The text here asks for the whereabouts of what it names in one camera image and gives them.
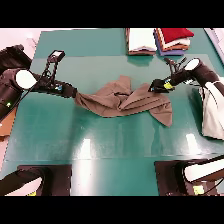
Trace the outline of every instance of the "stack of folded cloths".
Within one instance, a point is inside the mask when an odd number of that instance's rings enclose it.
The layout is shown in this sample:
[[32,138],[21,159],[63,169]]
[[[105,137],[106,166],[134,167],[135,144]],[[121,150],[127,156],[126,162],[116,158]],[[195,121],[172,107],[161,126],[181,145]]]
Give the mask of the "stack of folded cloths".
[[161,56],[184,55],[194,33],[186,28],[156,28],[154,37]]
[[127,53],[129,55],[154,55],[157,47],[154,28],[126,28]]

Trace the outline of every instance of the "wall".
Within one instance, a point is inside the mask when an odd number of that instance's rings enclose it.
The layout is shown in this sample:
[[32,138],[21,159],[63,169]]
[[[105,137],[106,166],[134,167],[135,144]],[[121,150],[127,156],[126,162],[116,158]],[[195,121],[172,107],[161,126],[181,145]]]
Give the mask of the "wall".
[[38,43],[41,31],[95,29],[95,28],[0,28],[0,50],[17,44],[24,46],[24,52],[33,59],[35,43]]

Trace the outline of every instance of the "blue cloth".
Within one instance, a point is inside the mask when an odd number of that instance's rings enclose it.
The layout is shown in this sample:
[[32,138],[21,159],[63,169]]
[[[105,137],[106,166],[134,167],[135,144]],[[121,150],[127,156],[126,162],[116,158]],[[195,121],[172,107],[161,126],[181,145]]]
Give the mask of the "blue cloth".
[[160,43],[159,43],[158,37],[157,37],[157,34],[156,34],[155,31],[154,31],[153,35],[154,35],[156,46],[157,46],[157,50],[159,51],[160,56],[184,55],[184,51],[183,50],[162,51],[161,47],[160,47]]

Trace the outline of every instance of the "teal tabletop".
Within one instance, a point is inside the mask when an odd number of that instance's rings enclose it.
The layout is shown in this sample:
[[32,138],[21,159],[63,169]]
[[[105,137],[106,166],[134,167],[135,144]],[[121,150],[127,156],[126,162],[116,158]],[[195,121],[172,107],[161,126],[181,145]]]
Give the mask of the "teal tabletop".
[[[204,30],[190,30],[195,36],[187,59],[199,57],[224,76],[222,62]],[[66,57],[59,63],[56,79],[71,83],[81,93],[94,93],[121,74],[131,77],[133,90],[170,75],[158,54],[127,56],[124,37],[124,29],[42,32],[31,71],[41,74],[47,56],[64,50]],[[71,195],[158,195],[155,161],[224,153],[223,141],[201,134],[197,87],[181,84],[168,97],[173,110],[170,128],[147,111],[102,118],[78,107],[73,99],[30,93],[20,103],[0,178],[18,165],[72,164]]]

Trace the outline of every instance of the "brown cloth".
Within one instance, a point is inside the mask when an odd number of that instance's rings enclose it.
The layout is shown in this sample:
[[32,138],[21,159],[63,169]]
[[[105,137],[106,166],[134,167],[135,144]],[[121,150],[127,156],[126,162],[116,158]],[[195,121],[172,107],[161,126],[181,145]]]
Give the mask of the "brown cloth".
[[160,93],[148,92],[150,85],[142,84],[131,91],[131,80],[121,75],[117,81],[107,83],[95,94],[77,92],[77,105],[102,117],[136,114],[148,110],[162,124],[172,125],[172,107],[169,98]]
[[125,28],[127,53],[129,55],[154,55],[154,54],[156,54],[155,51],[148,51],[148,50],[129,51],[129,34],[130,34],[130,28]]
[[175,45],[173,45],[171,47],[164,48],[163,44],[162,44],[161,36],[159,34],[159,31],[158,31],[158,28],[156,28],[156,34],[157,34],[157,37],[158,37],[158,40],[159,40],[159,44],[160,44],[160,47],[161,47],[162,51],[188,50],[188,48],[189,48],[189,46],[184,45],[184,44],[175,44]]

